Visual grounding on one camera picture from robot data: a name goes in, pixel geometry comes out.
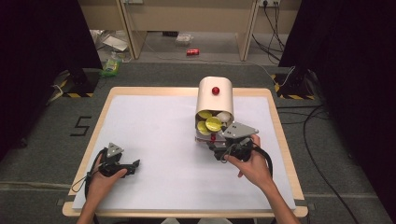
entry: person's right hand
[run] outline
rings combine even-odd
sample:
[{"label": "person's right hand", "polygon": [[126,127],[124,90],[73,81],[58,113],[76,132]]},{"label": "person's right hand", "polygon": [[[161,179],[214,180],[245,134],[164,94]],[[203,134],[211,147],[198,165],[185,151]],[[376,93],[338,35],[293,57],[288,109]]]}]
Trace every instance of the person's right hand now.
[{"label": "person's right hand", "polygon": [[[251,138],[255,145],[261,145],[258,135],[253,134]],[[265,189],[267,185],[274,183],[264,156],[255,150],[251,151],[248,161],[240,161],[236,157],[229,155],[224,156],[224,159],[239,169],[238,177],[244,175],[251,183],[260,189]]]}]

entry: wooden table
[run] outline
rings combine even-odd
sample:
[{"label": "wooden table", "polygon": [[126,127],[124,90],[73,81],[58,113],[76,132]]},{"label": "wooden table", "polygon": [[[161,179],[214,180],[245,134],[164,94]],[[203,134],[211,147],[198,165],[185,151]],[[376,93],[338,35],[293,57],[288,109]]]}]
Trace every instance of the wooden table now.
[{"label": "wooden table", "polygon": [[[88,161],[92,156],[93,147],[98,138],[98,134],[104,124],[104,120],[106,118],[107,111],[112,102],[112,99],[117,95],[160,95],[160,96],[196,96],[198,92],[197,88],[157,88],[157,87],[116,87],[111,90],[109,93],[102,113],[99,117],[99,120],[96,124],[96,127],[93,131],[92,138],[90,143],[88,144],[87,150],[82,159],[81,165],[79,166],[78,172],[76,174],[76,178],[73,183],[79,181],[84,175],[87,169]],[[295,201],[303,201],[304,195],[301,190],[301,186],[298,180],[298,176],[296,174],[294,164],[290,155],[290,151],[288,148],[288,144],[283,133],[282,126],[280,124],[279,116],[276,112],[276,106],[274,103],[274,99],[272,94],[267,89],[242,89],[242,88],[234,88],[233,96],[261,96],[266,97],[268,99],[268,103],[270,106],[270,113],[273,120],[274,128],[276,131],[276,138],[279,143],[279,147],[281,150],[281,154],[283,157],[283,161],[285,163],[285,168],[287,172],[287,176],[289,178],[291,191],[293,195],[293,199]],[[76,193],[73,190],[69,191],[69,195],[73,196]],[[79,211],[76,211],[72,208],[73,202],[66,202],[64,204],[63,213],[68,217],[78,217]],[[300,206],[296,204],[296,209],[294,210],[294,214],[297,217],[305,217],[307,215],[307,207],[305,205]],[[191,213],[150,213],[150,212],[125,212],[125,211],[109,211],[109,212],[100,212],[97,213],[98,216],[103,217],[273,217],[274,214],[271,212],[268,213],[250,213],[250,212],[232,212],[232,213],[213,213],[213,212],[191,212]]]}]

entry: red button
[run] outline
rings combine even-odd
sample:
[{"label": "red button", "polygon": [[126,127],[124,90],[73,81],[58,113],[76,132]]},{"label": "red button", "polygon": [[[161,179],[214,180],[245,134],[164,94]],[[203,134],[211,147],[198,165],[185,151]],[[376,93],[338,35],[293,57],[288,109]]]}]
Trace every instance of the red button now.
[{"label": "red button", "polygon": [[212,89],[212,93],[213,93],[214,95],[219,95],[219,93],[220,93],[219,87],[214,87],[214,88]]}]

